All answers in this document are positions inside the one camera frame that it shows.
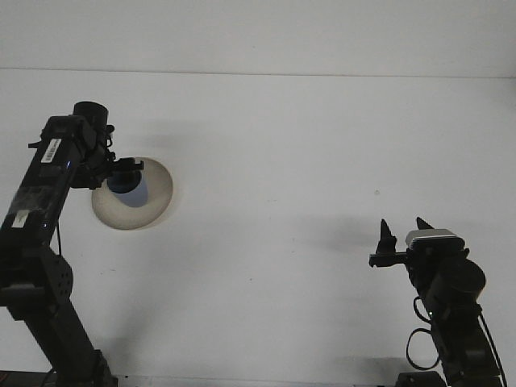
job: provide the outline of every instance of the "sticker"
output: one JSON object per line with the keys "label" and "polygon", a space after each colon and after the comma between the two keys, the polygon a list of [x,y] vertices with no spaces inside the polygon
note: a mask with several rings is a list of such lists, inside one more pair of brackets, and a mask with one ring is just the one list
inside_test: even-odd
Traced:
{"label": "sticker", "polygon": [[42,163],[52,163],[54,160],[54,156],[56,155],[57,149],[61,144],[61,139],[51,139],[50,144],[48,145],[47,151],[43,155],[43,159],[41,159]]}
{"label": "sticker", "polygon": [[13,222],[13,228],[23,228],[25,226],[25,222],[31,212],[29,210],[18,210],[15,216],[15,220]]}

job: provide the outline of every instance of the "black cable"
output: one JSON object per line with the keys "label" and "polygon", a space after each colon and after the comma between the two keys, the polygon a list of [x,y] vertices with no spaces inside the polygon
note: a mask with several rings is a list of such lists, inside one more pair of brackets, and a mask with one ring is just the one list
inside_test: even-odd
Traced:
{"label": "black cable", "polygon": [[50,368],[50,371],[48,371],[41,381],[40,387],[44,387],[47,384],[48,378],[54,373],[54,368]]}
{"label": "black cable", "polygon": [[415,299],[414,299],[414,302],[412,303],[412,306],[414,307],[414,312],[416,312],[416,315],[419,317],[419,319],[421,321],[424,321],[425,323],[431,323],[430,319],[426,318],[425,316],[423,316],[421,314],[421,312],[419,311],[418,309],[418,305],[416,304],[417,300],[421,300],[421,298],[419,296],[417,296]]}
{"label": "black cable", "polygon": [[439,364],[439,362],[441,361],[440,357],[437,356],[437,360],[435,361],[435,363],[433,363],[430,367],[422,367],[421,365],[418,365],[416,364],[411,358],[410,358],[410,355],[409,355],[409,346],[410,346],[410,341],[412,340],[412,336],[414,336],[416,333],[419,333],[419,332],[423,332],[423,333],[427,333],[428,335],[431,334],[430,330],[429,329],[426,329],[426,328],[418,328],[418,329],[414,329],[412,331],[412,333],[410,334],[409,336],[409,340],[406,342],[406,349],[405,349],[405,354],[406,354],[406,359],[407,361],[409,362],[409,364],[416,368],[417,370],[419,371],[428,371],[429,369],[433,369],[435,367],[437,367],[437,365]]}
{"label": "black cable", "polygon": [[56,229],[57,229],[57,246],[59,247],[59,255],[63,256],[63,250],[61,247],[61,233],[59,231],[59,221],[57,221]]}
{"label": "black cable", "polygon": [[501,380],[503,381],[503,385],[507,387],[506,373],[503,371],[503,367],[501,366],[500,356],[498,355],[497,348],[494,345],[493,337],[491,336],[491,332],[489,332],[489,328],[487,327],[487,323],[485,322],[484,315],[482,313],[480,317],[482,324],[484,325],[485,334],[489,339],[489,344],[491,344],[491,348],[493,349],[494,358],[497,360],[498,367],[500,368]]}

